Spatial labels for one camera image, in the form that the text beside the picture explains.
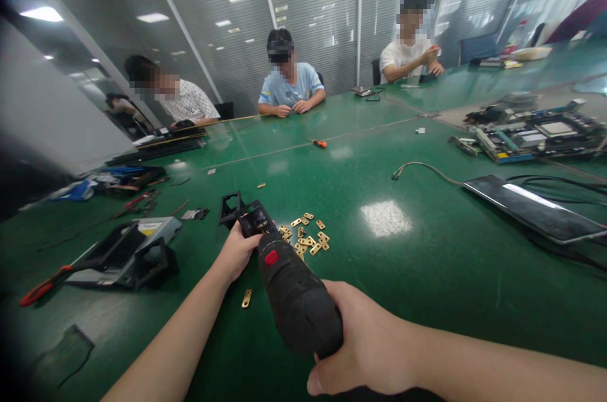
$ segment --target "boy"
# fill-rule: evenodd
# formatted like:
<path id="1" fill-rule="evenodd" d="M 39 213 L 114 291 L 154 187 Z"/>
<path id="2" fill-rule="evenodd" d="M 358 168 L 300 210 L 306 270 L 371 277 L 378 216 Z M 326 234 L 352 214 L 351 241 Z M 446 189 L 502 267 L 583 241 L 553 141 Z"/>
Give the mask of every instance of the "boy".
<path id="1" fill-rule="evenodd" d="M 417 31 L 424 19 L 424 12 L 434 0 L 401 0 L 398 23 L 400 36 L 381 53 L 379 69 L 382 83 L 393 83 L 401 78 L 419 76 L 422 66 L 436 76 L 445 71 L 436 60 L 440 47 L 430 45 L 430 40 Z"/>
<path id="2" fill-rule="evenodd" d="M 293 39 L 287 29 L 273 29 L 267 38 L 267 56 L 275 69 L 264 80 L 259 96 L 259 114 L 286 118 L 310 111 L 327 96 L 316 70 L 298 63 Z"/>
<path id="3" fill-rule="evenodd" d="M 219 113 L 196 86 L 177 75 L 169 75 L 143 56 L 131 56 L 125 62 L 128 79 L 137 87 L 149 88 L 160 96 L 160 103 L 175 121 L 189 119 L 197 126 L 211 124 L 219 119 Z"/>

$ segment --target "bottle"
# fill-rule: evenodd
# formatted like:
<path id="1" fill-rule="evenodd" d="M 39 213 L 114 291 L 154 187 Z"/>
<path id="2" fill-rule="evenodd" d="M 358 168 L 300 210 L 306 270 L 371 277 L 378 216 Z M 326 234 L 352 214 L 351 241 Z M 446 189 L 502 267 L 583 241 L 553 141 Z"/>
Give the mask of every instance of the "bottle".
<path id="1" fill-rule="evenodd" d="M 504 48 L 504 51 L 501 53 L 502 56 L 509 56 L 514 51 L 518 49 L 518 46 L 524 41 L 525 37 L 525 26 L 528 20 L 522 20 L 517 28 L 514 30 L 510 38 L 508 39 L 508 43 Z"/>

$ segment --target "screwdriver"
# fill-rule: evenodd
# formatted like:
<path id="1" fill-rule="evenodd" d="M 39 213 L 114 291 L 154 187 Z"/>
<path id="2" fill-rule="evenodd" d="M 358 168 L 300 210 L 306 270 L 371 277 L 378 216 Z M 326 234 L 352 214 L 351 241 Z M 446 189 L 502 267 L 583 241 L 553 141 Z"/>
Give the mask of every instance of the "screwdriver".
<path id="1" fill-rule="evenodd" d="M 306 138 L 306 140 L 311 141 L 315 146 L 325 148 L 327 147 L 327 142 L 322 140 L 312 140 L 311 138 Z"/>

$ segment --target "black drill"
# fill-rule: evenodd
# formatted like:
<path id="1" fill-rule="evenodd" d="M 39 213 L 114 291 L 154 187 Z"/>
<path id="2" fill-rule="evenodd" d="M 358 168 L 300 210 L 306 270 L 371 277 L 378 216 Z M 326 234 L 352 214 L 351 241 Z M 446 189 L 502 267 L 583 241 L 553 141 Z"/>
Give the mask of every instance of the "black drill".
<path id="1" fill-rule="evenodd" d="M 277 233 L 264 234 L 257 247 L 278 334 L 289 350 L 320 359 L 343 344 L 341 315 L 322 281 Z"/>

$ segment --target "small metal plate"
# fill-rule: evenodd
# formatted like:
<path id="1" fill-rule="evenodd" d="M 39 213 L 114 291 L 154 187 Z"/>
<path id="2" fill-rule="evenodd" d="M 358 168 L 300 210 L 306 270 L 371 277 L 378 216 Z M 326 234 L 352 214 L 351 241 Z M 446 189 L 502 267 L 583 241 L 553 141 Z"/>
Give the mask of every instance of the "small metal plate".
<path id="1" fill-rule="evenodd" d="M 310 249 L 310 254 L 311 255 L 316 255 L 316 252 L 318 252 L 321 249 L 321 244 L 318 243 L 317 245 L 315 245 L 314 247 L 312 247 Z"/>
<path id="2" fill-rule="evenodd" d="M 251 295 L 253 294 L 252 289 L 248 289 L 245 291 L 245 298 L 242 300 L 242 308 L 247 308 L 249 303 L 251 302 Z"/>

